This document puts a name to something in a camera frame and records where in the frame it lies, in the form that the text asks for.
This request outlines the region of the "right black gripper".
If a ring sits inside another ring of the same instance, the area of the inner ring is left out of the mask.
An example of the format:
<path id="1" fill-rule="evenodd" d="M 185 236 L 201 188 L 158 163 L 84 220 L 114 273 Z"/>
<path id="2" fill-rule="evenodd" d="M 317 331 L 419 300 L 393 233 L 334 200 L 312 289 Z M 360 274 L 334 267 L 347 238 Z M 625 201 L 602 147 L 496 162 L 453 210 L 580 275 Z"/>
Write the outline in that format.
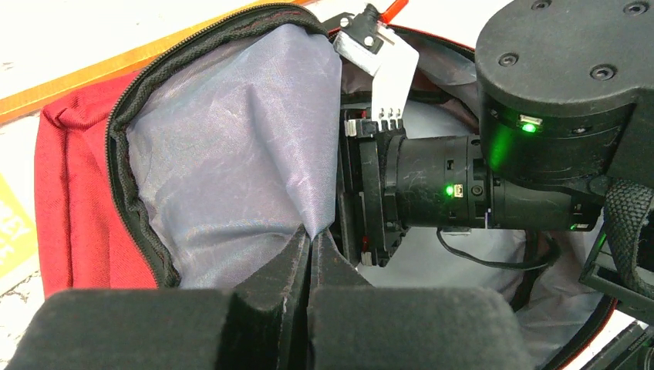
<path id="1" fill-rule="evenodd" d="M 337 248 L 352 264 L 385 267 L 408 232 L 397 200 L 404 129 L 378 131 L 361 108 L 340 113 Z"/>

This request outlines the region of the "orange green children's book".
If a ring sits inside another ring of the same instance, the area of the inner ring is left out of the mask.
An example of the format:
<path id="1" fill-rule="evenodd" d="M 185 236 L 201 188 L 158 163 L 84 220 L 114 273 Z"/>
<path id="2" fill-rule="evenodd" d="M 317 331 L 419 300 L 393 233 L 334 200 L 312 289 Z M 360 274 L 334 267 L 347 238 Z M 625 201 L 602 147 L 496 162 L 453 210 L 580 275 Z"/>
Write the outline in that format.
<path id="1" fill-rule="evenodd" d="M 1 177 L 1 279 L 18 273 L 37 254 L 35 224 Z"/>

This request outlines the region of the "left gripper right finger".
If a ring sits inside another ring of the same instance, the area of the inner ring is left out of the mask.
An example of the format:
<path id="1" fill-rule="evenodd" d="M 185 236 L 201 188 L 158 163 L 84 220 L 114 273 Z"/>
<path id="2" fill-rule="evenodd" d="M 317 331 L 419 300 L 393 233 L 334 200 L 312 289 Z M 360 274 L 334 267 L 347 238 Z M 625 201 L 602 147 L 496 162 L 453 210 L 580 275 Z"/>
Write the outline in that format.
<path id="1" fill-rule="evenodd" d="M 531 369 L 514 312 L 483 288 L 376 288 L 329 232 L 312 242 L 310 369 Z"/>

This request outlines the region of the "red student backpack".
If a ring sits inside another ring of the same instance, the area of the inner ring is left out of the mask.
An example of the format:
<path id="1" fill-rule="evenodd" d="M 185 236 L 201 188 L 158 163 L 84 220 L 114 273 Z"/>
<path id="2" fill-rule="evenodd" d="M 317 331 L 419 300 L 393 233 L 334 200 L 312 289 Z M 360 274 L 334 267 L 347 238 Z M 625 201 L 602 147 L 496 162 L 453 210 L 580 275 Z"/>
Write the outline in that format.
<path id="1" fill-rule="evenodd" d="M 35 151 L 46 300 L 78 289 L 231 290 L 299 228 L 311 259 L 322 232 L 337 247 L 342 97 L 373 81 L 335 51 L 337 31 L 299 5 L 254 8 L 135 76 L 49 104 Z M 411 227 L 385 267 L 349 263 L 376 288 L 497 292 L 531 369 L 559 369 L 617 304 L 580 284 L 573 233 Z"/>

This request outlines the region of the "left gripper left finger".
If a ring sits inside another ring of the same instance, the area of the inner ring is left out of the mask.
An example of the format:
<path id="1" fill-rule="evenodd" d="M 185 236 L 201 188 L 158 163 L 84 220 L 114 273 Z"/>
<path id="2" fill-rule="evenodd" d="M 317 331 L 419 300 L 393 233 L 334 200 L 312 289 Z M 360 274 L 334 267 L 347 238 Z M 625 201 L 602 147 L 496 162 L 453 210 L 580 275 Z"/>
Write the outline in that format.
<path id="1" fill-rule="evenodd" d="M 231 290 L 59 292 L 29 324 L 10 369 L 303 369 L 311 240 Z"/>

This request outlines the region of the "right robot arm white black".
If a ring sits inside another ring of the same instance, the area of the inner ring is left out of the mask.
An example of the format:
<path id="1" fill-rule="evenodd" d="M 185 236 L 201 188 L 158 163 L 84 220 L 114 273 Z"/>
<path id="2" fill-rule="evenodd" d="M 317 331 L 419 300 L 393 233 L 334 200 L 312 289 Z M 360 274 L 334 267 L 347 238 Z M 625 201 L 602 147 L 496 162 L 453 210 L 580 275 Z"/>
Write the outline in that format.
<path id="1" fill-rule="evenodd" d="M 474 48 L 367 6 L 331 34 L 399 84 L 342 97 L 338 216 L 353 263 L 411 227 L 588 232 L 581 280 L 653 321 L 653 3 L 513 1 Z"/>

